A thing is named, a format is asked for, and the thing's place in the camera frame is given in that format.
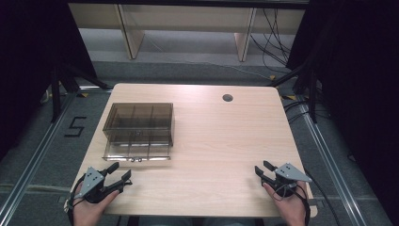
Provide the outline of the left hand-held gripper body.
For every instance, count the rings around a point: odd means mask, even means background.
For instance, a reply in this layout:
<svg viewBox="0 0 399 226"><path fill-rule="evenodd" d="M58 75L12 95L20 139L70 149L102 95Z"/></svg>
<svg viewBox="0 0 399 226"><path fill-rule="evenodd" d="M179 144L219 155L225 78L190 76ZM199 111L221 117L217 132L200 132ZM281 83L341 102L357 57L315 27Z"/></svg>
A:
<svg viewBox="0 0 399 226"><path fill-rule="evenodd" d="M84 175L83 184L79 192L74 195L74 199L85 199L90 203L98 203L104 199L102 188L107 170L96 170L89 167Z"/></svg>

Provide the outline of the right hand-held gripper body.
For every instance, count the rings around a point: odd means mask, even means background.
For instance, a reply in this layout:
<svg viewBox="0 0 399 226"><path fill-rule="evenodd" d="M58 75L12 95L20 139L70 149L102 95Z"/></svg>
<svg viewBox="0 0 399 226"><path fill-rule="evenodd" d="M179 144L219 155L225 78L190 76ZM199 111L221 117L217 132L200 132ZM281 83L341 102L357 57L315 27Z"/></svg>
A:
<svg viewBox="0 0 399 226"><path fill-rule="evenodd" d="M273 172L276 175L275 191L282 198L290 197L295 193L298 181L305 183L312 182L311 177L300 171L291 163L285 163L284 165L273 169Z"/></svg>

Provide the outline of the clear brown plastic drawer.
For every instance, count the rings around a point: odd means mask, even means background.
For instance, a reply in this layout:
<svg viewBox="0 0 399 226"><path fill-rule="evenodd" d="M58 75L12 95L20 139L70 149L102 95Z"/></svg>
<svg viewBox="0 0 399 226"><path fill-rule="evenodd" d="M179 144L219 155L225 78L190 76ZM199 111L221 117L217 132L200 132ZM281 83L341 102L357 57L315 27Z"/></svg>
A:
<svg viewBox="0 0 399 226"><path fill-rule="evenodd" d="M106 161L143 162L169 160L171 145L161 142L108 141L103 159Z"/></svg>

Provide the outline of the clear brown plastic drawer cabinet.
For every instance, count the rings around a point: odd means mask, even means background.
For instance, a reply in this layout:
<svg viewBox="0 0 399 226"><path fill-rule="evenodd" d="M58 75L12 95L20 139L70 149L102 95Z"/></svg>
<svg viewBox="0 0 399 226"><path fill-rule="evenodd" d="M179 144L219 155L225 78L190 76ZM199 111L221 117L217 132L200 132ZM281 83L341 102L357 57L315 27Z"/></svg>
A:
<svg viewBox="0 0 399 226"><path fill-rule="evenodd" d="M114 103L104 124L109 141L173 145L173 103Z"/></svg>

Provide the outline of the person's left hand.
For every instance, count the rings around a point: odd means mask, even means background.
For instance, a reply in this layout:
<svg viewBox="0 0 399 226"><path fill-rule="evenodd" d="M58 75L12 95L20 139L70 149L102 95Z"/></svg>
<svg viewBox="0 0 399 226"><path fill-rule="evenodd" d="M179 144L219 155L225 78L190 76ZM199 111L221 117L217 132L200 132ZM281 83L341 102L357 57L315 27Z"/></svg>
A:
<svg viewBox="0 0 399 226"><path fill-rule="evenodd" d="M107 195L99 203L90 203L85 199L73 201L73 226L96 226L106 207L115 200L120 193L116 190Z"/></svg>

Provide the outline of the person's right hand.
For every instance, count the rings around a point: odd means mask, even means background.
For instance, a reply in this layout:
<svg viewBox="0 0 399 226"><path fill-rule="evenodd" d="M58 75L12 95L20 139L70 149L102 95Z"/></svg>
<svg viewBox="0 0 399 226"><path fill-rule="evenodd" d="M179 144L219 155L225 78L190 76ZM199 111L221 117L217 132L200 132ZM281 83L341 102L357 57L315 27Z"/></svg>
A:
<svg viewBox="0 0 399 226"><path fill-rule="evenodd" d="M307 198L307 185L304 182L299 181L297 183L296 192L299 197L292 195L288 198L282 198L267 183L263 183L263 188L273 199L287 226L306 226L306 208L302 202L303 199Z"/></svg>

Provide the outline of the black metal stand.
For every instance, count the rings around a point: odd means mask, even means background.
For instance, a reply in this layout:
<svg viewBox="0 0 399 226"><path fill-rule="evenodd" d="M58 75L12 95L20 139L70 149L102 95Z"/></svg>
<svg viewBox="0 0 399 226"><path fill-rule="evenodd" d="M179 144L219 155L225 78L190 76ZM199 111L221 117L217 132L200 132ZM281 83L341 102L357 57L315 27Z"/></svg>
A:
<svg viewBox="0 0 399 226"><path fill-rule="evenodd" d="M277 86L294 77L296 78L296 81L293 86L293 92L296 95L302 95L305 93L305 91L308 92L308 109L310 111L310 117L314 123L317 123L315 113L317 76L315 71L307 63L303 63L291 72L285 74L283 77L272 81L269 84L269 87L276 88Z"/></svg>
<svg viewBox="0 0 399 226"><path fill-rule="evenodd" d="M99 80L96 74L90 75L66 63L55 65L51 72L51 89L53 94L52 122L55 122L62 112L59 90L60 86L63 86L68 93L76 93L80 90L75 80L76 77L83 78L100 89L112 89L111 86Z"/></svg>

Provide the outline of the black curtain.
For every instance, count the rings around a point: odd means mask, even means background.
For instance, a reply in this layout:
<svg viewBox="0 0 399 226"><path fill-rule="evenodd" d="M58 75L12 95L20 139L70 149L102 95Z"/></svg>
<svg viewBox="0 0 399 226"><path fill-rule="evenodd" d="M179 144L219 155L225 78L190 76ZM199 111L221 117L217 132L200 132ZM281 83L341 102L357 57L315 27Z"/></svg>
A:
<svg viewBox="0 0 399 226"><path fill-rule="evenodd" d="M288 67L334 14L315 71L333 119L393 226L399 226L399 0L310 0Z"/></svg>
<svg viewBox="0 0 399 226"><path fill-rule="evenodd" d="M0 160L65 65L97 76L69 0L0 0Z"/></svg>

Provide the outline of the white background desk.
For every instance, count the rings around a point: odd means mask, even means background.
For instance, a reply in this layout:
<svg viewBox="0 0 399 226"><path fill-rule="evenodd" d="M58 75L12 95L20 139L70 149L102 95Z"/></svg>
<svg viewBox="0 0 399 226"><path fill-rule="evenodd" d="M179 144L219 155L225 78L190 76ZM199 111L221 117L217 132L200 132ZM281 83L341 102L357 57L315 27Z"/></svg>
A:
<svg viewBox="0 0 399 226"><path fill-rule="evenodd" d="M303 9L99 3L70 3L69 8L80 28L120 30L130 59L137 57L147 30L172 30L232 33L241 62L246 60L251 34L294 35L305 13Z"/></svg>

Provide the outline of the aluminium floor rail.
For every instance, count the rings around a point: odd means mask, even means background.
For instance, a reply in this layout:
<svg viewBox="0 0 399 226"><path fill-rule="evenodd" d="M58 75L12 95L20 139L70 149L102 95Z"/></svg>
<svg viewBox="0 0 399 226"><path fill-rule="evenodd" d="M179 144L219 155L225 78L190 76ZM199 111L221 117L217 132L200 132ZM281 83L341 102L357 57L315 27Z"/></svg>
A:
<svg viewBox="0 0 399 226"><path fill-rule="evenodd" d="M343 207L345 208L346 213L352 222L352 225L367 226L366 220L363 214L360 212L358 202L343 178L343 174L340 172L339 167L336 164L318 125L311 119L309 108L306 105L301 105L299 109L304 114L304 121L311 132L313 140L319 153L321 154L323 162L343 203Z"/></svg>
<svg viewBox="0 0 399 226"><path fill-rule="evenodd" d="M14 215L15 210L20 204L28 185L30 184L44 156L49 150L49 147L56 136L56 132L60 124L64 120L66 111L73 102L74 98L75 94L66 95L64 102L61 105L61 112L45 130L45 134L41 138L40 143L34 149L34 152L29 158L27 165L24 167L24 171L18 178L18 181L11 187L10 192L8 193L8 197L0 206L0 226L7 226L12 219L12 216Z"/></svg>

